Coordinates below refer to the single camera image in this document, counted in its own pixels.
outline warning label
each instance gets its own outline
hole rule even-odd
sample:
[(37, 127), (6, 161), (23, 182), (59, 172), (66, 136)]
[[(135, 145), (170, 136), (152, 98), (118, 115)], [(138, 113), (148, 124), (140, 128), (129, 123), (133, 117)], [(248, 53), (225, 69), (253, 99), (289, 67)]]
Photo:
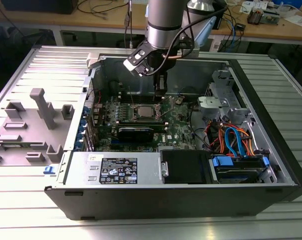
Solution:
[(101, 184), (137, 184), (137, 158), (102, 159)]

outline metal table leg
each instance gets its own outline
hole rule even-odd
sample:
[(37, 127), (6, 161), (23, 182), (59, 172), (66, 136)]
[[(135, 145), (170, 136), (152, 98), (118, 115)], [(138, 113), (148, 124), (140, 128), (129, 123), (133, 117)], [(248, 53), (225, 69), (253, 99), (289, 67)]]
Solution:
[(53, 28), (51, 30), (53, 32), (56, 45), (65, 46), (62, 31), (60, 29), (56, 29), (56, 28)]

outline black box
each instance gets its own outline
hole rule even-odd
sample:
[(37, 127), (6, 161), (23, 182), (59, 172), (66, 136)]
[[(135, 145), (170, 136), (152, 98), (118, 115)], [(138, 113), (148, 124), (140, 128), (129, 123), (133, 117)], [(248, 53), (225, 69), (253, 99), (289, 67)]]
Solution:
[(8, 11), (71, 14), (78, 0), (1, 0)]

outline black connector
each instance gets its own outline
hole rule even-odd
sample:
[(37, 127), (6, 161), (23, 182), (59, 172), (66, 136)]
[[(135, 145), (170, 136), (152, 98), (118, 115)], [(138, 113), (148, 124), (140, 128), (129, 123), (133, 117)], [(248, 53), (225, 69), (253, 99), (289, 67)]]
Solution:
[(127, 13), (124, 19), (124, 27), (127, 29), (129, 26), (130, 26), (130, 15), (129, 13)]
[(244, 24), (241, 24), (241, 23), (237, 23), (235, 24), (235, 30), (238, 30), (238, 31), (241, 31), (241, 32), (244, 32), (245, 28), (246, 28), (246, 25)]

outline blue drive bracket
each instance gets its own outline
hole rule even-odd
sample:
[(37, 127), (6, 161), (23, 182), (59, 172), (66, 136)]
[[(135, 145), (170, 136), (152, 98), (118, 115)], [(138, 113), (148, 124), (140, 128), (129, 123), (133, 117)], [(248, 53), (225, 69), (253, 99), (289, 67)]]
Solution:
[(216, 156), (212, 160), (213, 160), (213, 166), (215, 167), (234, 166), (233, 160), (230, 156)]

